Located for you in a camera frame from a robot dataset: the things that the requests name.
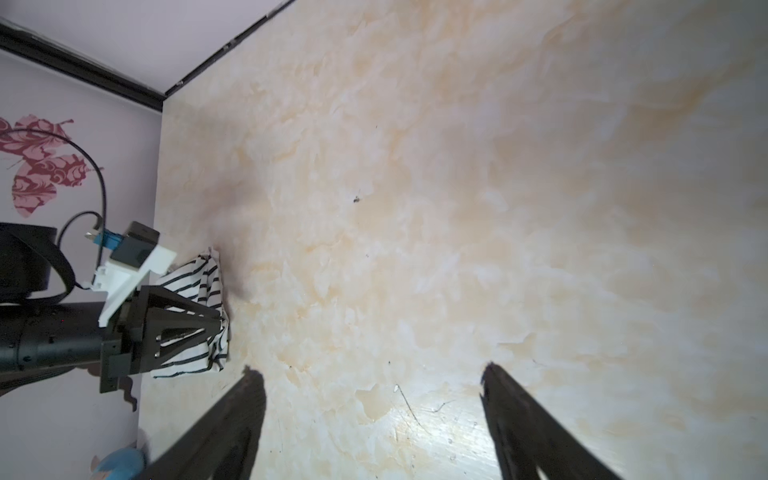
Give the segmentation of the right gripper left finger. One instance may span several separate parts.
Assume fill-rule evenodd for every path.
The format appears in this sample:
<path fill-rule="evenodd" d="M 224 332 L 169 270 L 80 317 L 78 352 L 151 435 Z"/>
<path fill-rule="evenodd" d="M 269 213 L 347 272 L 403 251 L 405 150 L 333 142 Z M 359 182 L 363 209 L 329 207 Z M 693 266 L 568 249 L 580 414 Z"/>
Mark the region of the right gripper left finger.
<path fill-rule="evenodd" d="M 241 379 L 140 479 L 248 479 L 266 414 L 262 374 L 246 367 Z"/>

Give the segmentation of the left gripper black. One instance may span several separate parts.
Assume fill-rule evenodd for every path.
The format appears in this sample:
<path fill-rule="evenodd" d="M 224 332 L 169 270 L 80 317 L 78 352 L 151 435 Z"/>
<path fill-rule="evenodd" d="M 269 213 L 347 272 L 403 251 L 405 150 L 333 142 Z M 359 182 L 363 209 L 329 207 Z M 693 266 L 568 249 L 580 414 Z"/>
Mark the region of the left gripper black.
<path fill-rule="evenodd" d="M 101 343 L 99 391 L 116 391 L 132 375 L 158 369 L 221 331 L 214 308 L 165 289 L 143 286 L 110 318 Z"/>

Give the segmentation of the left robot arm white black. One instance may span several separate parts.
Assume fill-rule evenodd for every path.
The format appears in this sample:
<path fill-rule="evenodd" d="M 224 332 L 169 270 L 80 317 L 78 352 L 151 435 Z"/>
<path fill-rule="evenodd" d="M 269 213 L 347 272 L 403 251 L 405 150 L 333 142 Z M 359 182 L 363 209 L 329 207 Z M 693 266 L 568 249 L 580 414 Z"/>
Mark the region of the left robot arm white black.
<path fill-rule="evenodd" d="M 132 378 L 162 367 L 219 333 L 222 315 L 162 286 L 144 284 L 174 252 L 159 233 L 130 224 L 92 287 L 101 302 L 68 303 L 74 271 L 53 227 L 1 226 L 1 391 L 84 369 L 99 390 L 132 400 Z"/>

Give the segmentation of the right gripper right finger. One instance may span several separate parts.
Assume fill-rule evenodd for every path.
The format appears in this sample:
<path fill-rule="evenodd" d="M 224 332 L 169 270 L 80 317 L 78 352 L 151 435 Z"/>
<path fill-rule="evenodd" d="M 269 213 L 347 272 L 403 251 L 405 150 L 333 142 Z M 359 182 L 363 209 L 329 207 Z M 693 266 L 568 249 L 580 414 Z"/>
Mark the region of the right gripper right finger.
<path fill-rule="evenodd" d="M 481 383 L 481 401 L 504 479 L 619 478 L 500 365 L 487 364 Z"/>

